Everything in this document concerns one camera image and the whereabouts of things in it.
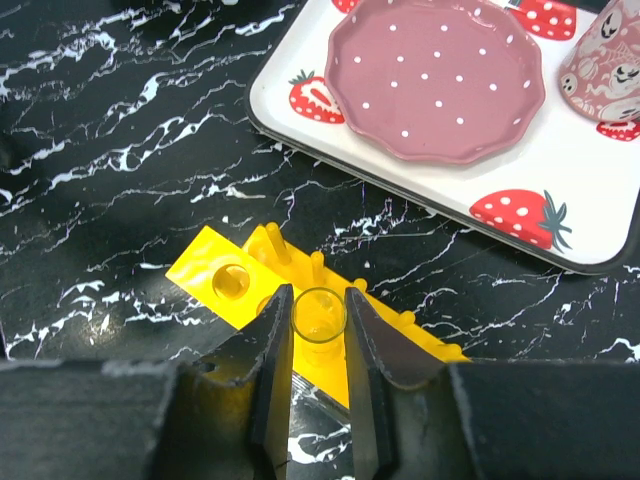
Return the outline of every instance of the rack hole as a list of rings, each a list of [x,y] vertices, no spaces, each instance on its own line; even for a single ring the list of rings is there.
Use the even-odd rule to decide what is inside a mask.
[[[213,275],[213,291],[223,300],[237,300],[249,290],[249,272],[240,265],[225,265]]]
[[[215,363],[205,362],[202,360],[196,360],[192,363],[192,366],[200,373],[211,373],[218,369],[218,366]]]
[[[264,307],[267,306],[267,303],[269,303],[269,300],[271,300],[271,295],[269,295],[268,297],[264,297],[262,299],[262,301],[258,304],[258,308],[256,309],[256,315],[260,315],[260,312],[264,310]]]

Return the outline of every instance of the cup rim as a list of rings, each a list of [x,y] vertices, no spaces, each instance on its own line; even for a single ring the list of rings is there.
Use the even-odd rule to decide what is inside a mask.
[[[300,330],[298,330],[298,327],[296,326],[296,312],[297,309],[296,307],[298,306],[298,301],[304,297],[307,293],[310,292],[317,292],[317,291],[323,291],[323,292],[327,292],[330,293],[332,295],[335,295],[335,297],[338,299],[338,301],[340,302],[340,305],[342,306],[342,325],[340,326],[340,329],[338,331],[338,333],[336,333],[335,335],[333,335],[332,337],[327,338],[326,340],[313,340],[309,337],[307,337],[304,333],[302,333]],[[295,299],[295,301],[293,302],[293,307],[292,307],[292,316],[291,316],[291,325],[293,327],[293,330],[300,336],[300,338],[302,338],[305,342],[309,342],[309,343],[313,343],[316,345],[322,345],[323,343],[329,343],[333,340],[335,340],[336,338],[338,338],[340,335],[342,335],[344,333],[344,330],[347,326],[347,309],[344,303],[344,299],[338,294],[338,292],[336,292],[335,290],[331,289],[331,288],[327,288],[327,287],[312,287],[312,288],[308,288],[306,290],[304,290],[303,292],[300,293],[300,295],[298,295],[298,297]]]

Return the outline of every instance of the strawberry leaf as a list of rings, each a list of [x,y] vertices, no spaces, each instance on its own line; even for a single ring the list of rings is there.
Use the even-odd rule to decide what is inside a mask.
[[[300,70],[300,74],[293,80],[289,80],[289,83],[291,85],[300,85],[301,83],[304,83],[307,80],[313,78],[315,74],[316,74],[315,70],[311,70],[311,72],[308,75],[304,73],[304,70]]]
[[[563,203],[560,206],[559,210],[556,210],[555,203],[553,202],[553,198],[546,190],[544,191],[544,198],[547,201],[547,204],[544,206],[544,221],[540,222],[538,226],[548,232],[551,232],[551,244],[553,247],[562,253],[562,248],[568,248],[571,250],[569,244],[562,238],[560,232],[564,231],[567,233],[571,233],[572,230],[569,227],[565,227],[562,225],[562,221],[567,216],[567,204]]]

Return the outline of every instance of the clear glass cup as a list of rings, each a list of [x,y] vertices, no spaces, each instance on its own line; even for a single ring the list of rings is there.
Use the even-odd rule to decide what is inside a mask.
[[[293,304],[293,329],[300,339],[305,360],[324,366],[340,356],[344,349],[347,323],[342,296],[323,287],[302,292]]]

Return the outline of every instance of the white tray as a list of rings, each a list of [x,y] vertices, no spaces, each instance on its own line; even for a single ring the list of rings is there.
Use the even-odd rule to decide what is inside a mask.
[[[343,18],[331,0],[307,0],[302,5],[247,89],[249,116],[260,131],[563,268],[597,274],[623,260],[639,223],[640,137],[622,142],[598,133],[596,123],[564,103],[555,80],[560,62],[594,14],[578,10],[571,40],[535,37],[543,56],[544,106],[518,145],[470,166],[405,163],[345,124],[321,123],[295,112],[289,81],[301,70],[323,75],[329,34]],[[571,249],[537,248],[470,215],[477,200],[509,189],[548,191],[557,207],[566,203],[563,223],[572,233],[563,237]]]

